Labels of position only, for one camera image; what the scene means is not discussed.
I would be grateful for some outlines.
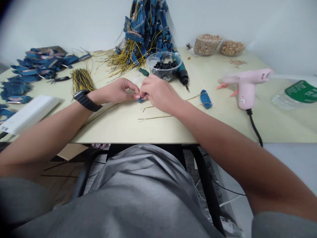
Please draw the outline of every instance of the gray shirt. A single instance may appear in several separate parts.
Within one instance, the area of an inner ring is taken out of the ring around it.
[[[1,210],[19,237],[223,237],[203,215],[192,177],[170,153],[136,145],[110,158],[88,194],[52,210],[48,191],[0,179]],[[317,223],[265,212],[253,237],[317,237]]]

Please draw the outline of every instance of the hand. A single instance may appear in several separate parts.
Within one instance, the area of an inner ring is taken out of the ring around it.
[[[153,74],[143,80],[140,96],[144,99],[148,98],[154,107],[169,114],[173,114],[175,108],[184,102],[170,83]]]
[[[132,89],[135,94],[127,93],[126,89]],[[140,90],[130,80],[126,78],[119,78],[116,81],[108,84],[105,87],[97,89],[87,94],[87,97],[97,105],[102,105],[109,102],[123,102],[126,100],[140,99]]]

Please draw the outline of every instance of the power strip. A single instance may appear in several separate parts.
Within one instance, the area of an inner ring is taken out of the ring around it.
[[[32,99],[24,108],[6,120],[0,130],[9,134],[19,135],[25,129],[42,120],[57,104],[59,99],[40,95]]]

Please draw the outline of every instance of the drill bit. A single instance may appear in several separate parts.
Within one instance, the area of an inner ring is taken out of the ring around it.
[[[189,88],[188,88],[187,84],[185,84],[185,87],[186,87],[186,90],[189,92]]]

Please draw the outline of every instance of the plastic water bottle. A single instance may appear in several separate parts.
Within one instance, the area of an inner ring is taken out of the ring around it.
[[[272,103],[284,110],[294,110],[317,102],[317,78],[300,80],[272,98]]]

